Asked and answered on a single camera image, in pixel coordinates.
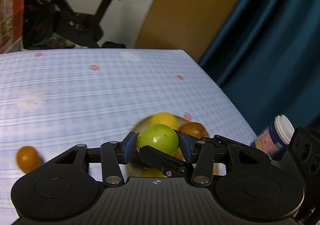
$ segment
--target green fruit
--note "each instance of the green fruit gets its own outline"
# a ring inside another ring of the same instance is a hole
[[[149,145],[170,156],[173,156],[179,147],[179,139],[172,128],[164,124],[153,124],[146,127],[137,137],[137,150]]]

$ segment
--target plaid pattern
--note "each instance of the plaid pattern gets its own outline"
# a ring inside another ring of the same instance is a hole
[[[37,110],[17,107],[19,96],[28,92],[41,94]],[[181,116],[187,112],[211,136],[245,144],[256,137],[227,96],[182,50],[73,49],[2,55],[1,224],[17,218],[10,200],[12,185],[23,175],[15,163],[17,149],[34,146],[48,161],[78,143],[90,148],[121,141],[135,123],[160,111]],[[91,166],[91,175],[100,180],[100,165]]]

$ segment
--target blue curtain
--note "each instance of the blue curtain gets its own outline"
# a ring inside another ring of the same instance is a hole
[[[256,134],[320,116],[320,0],[240,0],[199,65]]]

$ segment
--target tablecloth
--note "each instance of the tablecloth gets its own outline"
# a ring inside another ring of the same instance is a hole
[[[183,50],[82,49],[0,56],[0,220],[17,219],[10,190],[23,175],[16,150],[37,148],[45,161],[85,143],[121,141],[160,111],[202,123],[250,144],[256,135],[214,81]],[[101,177],[100,165],[90,174]]]

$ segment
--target teal curtain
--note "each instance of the teal curtain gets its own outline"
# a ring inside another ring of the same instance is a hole
[[[199,65],[256,134],[320,116],[320,0],[239,0]]]

